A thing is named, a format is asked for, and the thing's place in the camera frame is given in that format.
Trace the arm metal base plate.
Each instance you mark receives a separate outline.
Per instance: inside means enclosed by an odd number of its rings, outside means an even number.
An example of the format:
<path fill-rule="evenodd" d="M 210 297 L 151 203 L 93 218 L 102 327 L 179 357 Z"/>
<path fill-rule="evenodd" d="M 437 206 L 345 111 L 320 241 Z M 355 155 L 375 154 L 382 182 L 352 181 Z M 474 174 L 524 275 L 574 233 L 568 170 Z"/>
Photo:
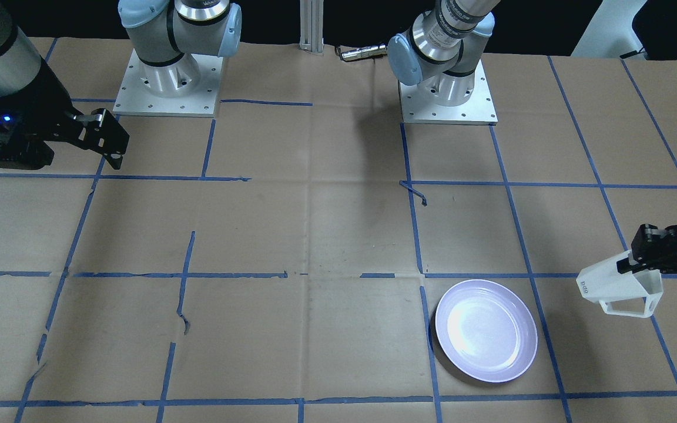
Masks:
<path fill-rule="evenodd" d="M 398 83 L 405 123 L 495 125 L 499 118 L 482 62 L 465 77 L 441 74 L 423 83 Z"/>
<path fill-rule="evenodd" d="M 185 54 L 154 67 L 132 51 L 113 112 L 123 116 L 214 118 L 226 60 Z"/>

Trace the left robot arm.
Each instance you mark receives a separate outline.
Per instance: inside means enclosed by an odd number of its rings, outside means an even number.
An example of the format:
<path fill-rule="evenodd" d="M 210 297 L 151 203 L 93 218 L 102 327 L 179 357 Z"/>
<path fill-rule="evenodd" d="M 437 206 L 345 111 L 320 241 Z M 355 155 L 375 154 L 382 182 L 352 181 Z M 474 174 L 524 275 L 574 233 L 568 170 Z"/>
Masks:
<path fill-rule="evenodd" d="M 386 53 L 407 123 L 495 124 L 481 64 L 494 30 L 495 1 L 438 1 L 393 36 Z M 677 274 L 677 225 L 641 225 L 629 252 L 596 266 L 612 275 Z"/>

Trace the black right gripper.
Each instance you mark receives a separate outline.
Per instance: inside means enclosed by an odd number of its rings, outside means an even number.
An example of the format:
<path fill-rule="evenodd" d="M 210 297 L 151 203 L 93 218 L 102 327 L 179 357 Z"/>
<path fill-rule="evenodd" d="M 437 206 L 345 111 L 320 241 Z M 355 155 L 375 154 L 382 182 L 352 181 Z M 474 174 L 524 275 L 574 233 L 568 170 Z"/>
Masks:
<path fill-rule="evenodd" d="M 82 113 L 45 61 L 35 80 L 0 97 L 0 168 L 38 170 L 53 163 L 48 142 L 96 152 L 119 170 L 130 136 L 106 108 Z"/>

